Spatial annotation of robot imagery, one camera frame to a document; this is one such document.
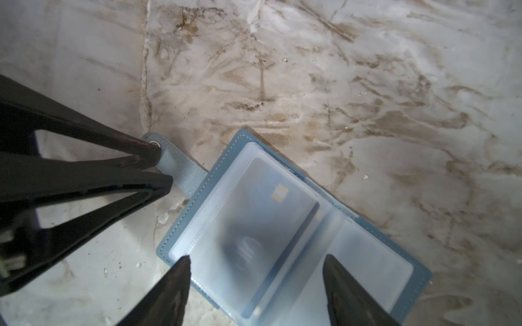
card chip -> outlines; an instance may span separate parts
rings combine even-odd
[[[288,194],[288,188],[285,187],[283,184],[279,184],[276,187],[276,190],[272,193],[272,199],[274,199],[278,203],[282,203],[284,198]]]

marble floor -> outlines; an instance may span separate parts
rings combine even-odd
[[[405,325],[522,324],[521,2],[0,7],[1,74],[133,136],[159,132],[206,168],[248,127],[417,257],[434,278]],[[117,155],[39,140],[46,157]],[[0,312],[9,325],[115,324],[168,268],[154,248],[184,200],[173,189],[111,226]],[[191,291],[184,325],[232,324]]]

open wallet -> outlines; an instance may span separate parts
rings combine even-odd
[[[432,277],[247,130],[208,174],[184,180],[180,168],[197,168],[158,137],[192,190],[157,254],[169,265],[189,256],[192,286],[239,326],[397,325]]]

marble surface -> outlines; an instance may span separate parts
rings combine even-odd
[[[434,273],[405,325],[522,323],[519,1],[0,8],[1,74],[133,136],[159,132],[206,168],[248,127],[379,227]],[[39,141],[46,157],[117,155]],[[184,200],[173,189],[0,299],[8,324],[115,324],[165,272],[154,248]],[[232,324],[191,291],[184,325]]]

